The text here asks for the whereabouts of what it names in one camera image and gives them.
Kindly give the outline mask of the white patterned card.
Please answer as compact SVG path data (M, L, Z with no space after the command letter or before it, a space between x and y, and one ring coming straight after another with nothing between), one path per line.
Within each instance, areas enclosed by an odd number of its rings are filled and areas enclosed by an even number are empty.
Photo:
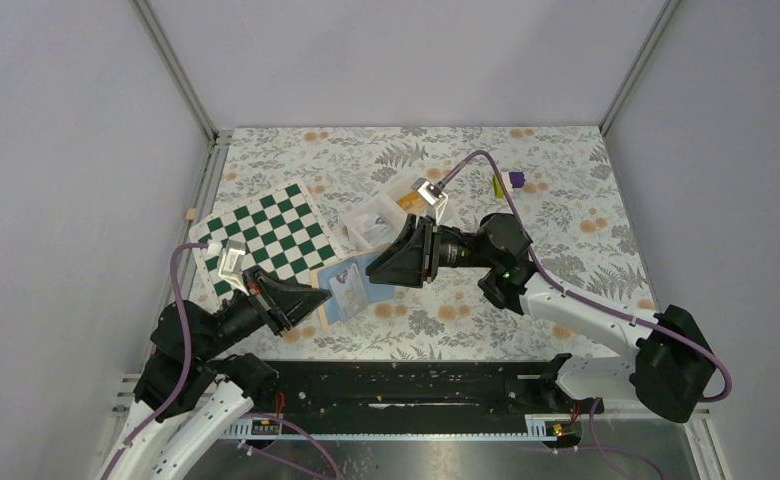
M342 266L329 279L329 286L342 320L350 319L368 305L368 296L356 263Z

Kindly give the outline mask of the beige leather card holder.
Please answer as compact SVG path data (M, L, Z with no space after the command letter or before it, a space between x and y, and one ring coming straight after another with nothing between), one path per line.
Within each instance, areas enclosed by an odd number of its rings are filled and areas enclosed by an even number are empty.
M394 286L373 284L366 275L366 267L382 252L381 248L355 252L311 271L311 285L331 292L331 298L317 310L324 328L352 319L370 305L395 298Z

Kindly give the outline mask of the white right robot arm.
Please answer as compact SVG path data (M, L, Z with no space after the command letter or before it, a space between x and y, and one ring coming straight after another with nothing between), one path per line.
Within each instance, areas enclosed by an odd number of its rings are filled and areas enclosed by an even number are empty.
M374 284L421 288L443 268L484 268L478 286L494 307L566 326L613 351L609 358L565 356L539 386L541 402L563 412L577 400L636 400L671 422L686 423L718 360L695 319L670 305L629 310L547 274L530 257L531 242L512 214L489 214L467 233L408 215L399 236L366 268Z

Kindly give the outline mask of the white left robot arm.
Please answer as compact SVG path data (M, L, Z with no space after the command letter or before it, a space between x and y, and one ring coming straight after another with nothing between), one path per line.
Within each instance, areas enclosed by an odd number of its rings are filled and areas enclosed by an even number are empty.
M176 300L151 335L154 353L133 390L99 479L181 479L216 438L250 410L285 405L278 372L254 354L227 355L258 330L282 335L332 296L259 267L236 280L215 312Z

